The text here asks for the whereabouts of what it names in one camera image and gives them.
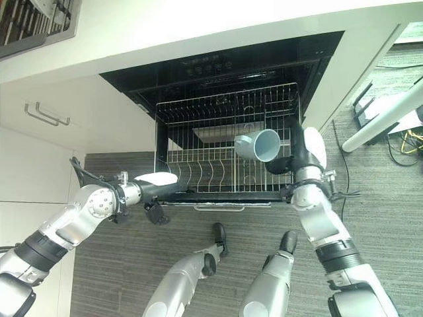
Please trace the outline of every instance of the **metal handle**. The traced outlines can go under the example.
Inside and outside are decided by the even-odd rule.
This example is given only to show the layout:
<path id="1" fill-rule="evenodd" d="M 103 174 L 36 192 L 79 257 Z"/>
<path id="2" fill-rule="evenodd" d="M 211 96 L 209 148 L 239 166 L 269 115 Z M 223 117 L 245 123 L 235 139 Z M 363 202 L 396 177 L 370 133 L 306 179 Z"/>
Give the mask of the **metal handle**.
<path id="1" fill-rule="evenodd" d="M 31 114 L 31 113 L 28 111 L 28 107 L 29 107 L 29 104 L 25 104 L 25 113 L 26 113 L 27 115 L 29 115 L 30 117 L 33 117 L 33 118 L 36 118 L 36 119 L 41 120 L 41 121 L 43 121 L 43 122 L 46 122 L 46 123 L 48 123 L 48 124 L 54 125 L 55 127 L 57 127 L 57 126 L 59 125 L 59 122 L 50 122 L 50 121 L 48 121 L 48 120 L 46 120 L 46 119 L 44 119 L 44 118 L 40 118 L 40 117 L 36 116 L 35 114 Z"/>
<path id="2" fill-rule="evenodd" d="M 220 207 L 202 207 L 202 206 L 194 206 L 194 209 L 197 211 L 243 211 L 245 206 L 241 206 L 240 208 L 220 208 Z"/>
<path id="3" fill-rule="evenodd" d="M 54 121 L 56 121 L 58 123 L 61 123 L 63 125 L 69 125 L 71 123 L 71 118 L 70 117 L 67 117 L 66 118 L 66 122 L 64 122 L 64 121 L 61 121 L 59 118 L 55 118 L 55 117 L 49 116 L 47 113 L 41 111 L 40 110 L 40 103 L 39 102 L 35 103 L 35 111 L 37 111 L 42 116 L 47 117 L 47 118 L 49 118 L 51 120 L 54 120 Z"/>

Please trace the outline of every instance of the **white mug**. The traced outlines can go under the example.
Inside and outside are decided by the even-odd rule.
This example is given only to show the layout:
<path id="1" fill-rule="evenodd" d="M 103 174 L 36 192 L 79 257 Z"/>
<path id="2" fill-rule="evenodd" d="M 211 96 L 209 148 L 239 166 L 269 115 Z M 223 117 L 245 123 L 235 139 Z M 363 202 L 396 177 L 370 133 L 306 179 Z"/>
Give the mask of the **white mug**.
<path id="1" fill-rule="evenodd" d="M 244 159 L 270 162 L 279 153 L 280 138 L 276 131 L 265 129 L 234 138 L 235 152 Z"/>

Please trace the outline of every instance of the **gray carpet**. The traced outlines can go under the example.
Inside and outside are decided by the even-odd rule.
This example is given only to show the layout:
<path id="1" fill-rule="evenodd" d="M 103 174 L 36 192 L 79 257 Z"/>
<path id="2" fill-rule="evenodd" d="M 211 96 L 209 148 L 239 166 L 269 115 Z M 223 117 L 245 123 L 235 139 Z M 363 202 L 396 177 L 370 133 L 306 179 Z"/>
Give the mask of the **gray carpet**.
<path id="1" fill-rule="evenodd" d="M 390 51 L 384 65 L 404 65 L 423 60 L 421 45 Z M 373 72 L 371 94 L 406 90 L 423 69 Z M 351 109 L 336 117 L 343 142 L 357 131 Z M 328 168 L 338 174 L 345 189 L 346 172 L 330 126 L 324 133 Z M 130 176 L 151 172 L 152 153 L 88 155 L 85 167 L 94 174 L 128 170 Z M 399 157 L 403 162 L 414 158 Z M 388 157 L 380 143 L 346 155 L 350 190 L 362 196 L 347 201 L 344 222 L 364 259 L 379 276 L 402 316 L 423 316 L 423 164 L 404 168 Z M 339 211 L 341 202 L 334 204 Z M 242 297 L 269 253 L 278 247 L 288 229 L 299 233 L 292 273 L 288 316 L 330 316 L 324 271 L 300 228 L 297 213 L 287 205 L 242 212 L 198 212 L 168 207 L 172 221 L 156 227 L 141 206 L 131 208 L 132 219 L 124 225 L 103 222 L 77 249 L 72 317 L 141 316 L 145 305 L 167 270 L 187 253 L 212 243 L 211 225 L 219 221 L 227 230 L 230 254 L 223 258 L 215 276 L 199 281 L 192 304 L 184 317 L 237 316 Z"/>

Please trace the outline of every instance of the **dishwasher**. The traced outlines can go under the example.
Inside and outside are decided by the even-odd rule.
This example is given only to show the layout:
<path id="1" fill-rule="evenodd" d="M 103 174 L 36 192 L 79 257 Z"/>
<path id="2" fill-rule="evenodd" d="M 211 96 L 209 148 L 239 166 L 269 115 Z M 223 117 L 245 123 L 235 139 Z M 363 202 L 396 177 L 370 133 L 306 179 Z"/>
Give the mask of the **dishwasher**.
<path id="1" fill-rule="evenodd" d="M 155 172 L 178 176 L 169 205 L 243 210 L 281 201 L 293 182 L 235 153 L 234 136 L 273 129 L 277 157 L 291 155 L 292 128 L 343 32 L 316 34 L 103 73 L 156 123 Z"/>

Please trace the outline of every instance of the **cabinet door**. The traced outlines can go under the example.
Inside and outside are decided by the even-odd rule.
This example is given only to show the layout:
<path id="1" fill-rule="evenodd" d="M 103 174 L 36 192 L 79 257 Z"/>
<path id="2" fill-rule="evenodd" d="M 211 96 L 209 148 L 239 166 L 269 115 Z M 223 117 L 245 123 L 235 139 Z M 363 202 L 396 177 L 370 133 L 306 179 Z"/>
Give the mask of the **cabinet door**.
<path id="1" fill-rule="evenodd" d="M 155 122 L 99 75 L 20 92 L 24 102 L 71 123 L 86 135 L 86 153 L 154 151 Z M 71 142 L 62 136 L 63 142 Z"/>
<path id="2" fill-rule="evenodd" d="M 0 127 L 0 201 L 67 203 L 72 154 Z"/>
<path id="3" fill-rule="evenodd" d="M 72 120 L 69 125 L 59 124 L 58 126 L 53 126 L 25 114 L 24 107 L 28 103 L 28 111 L 41 116 L 35 112 L 36 101 L 39 100 L 37 98 L 29 98 L 23 92 L 9 92 L 1 90 L 0 87 L 0 126 L 68 149 L 77 149 L 85 152 L 90 142 L 88 138 L 90 135 L 89 131 Z M 56 118 L 66 119 L 65 112 L 55 109 L 50 103 L 40 103 L 40 109 Z M 93 143 L 101 147 L 105 144 L 105 141 L 96 139 Z"/>
<path id="4" fill-rule="evenodd" d="M 63 205 L 45 203 L 1 203 L 0 245 L 22 242 Z M 43 284 L 34 288 L 36 301 L 26 317 L 68 317 L 70 314 L 75 252 L 56 264 Z"/>

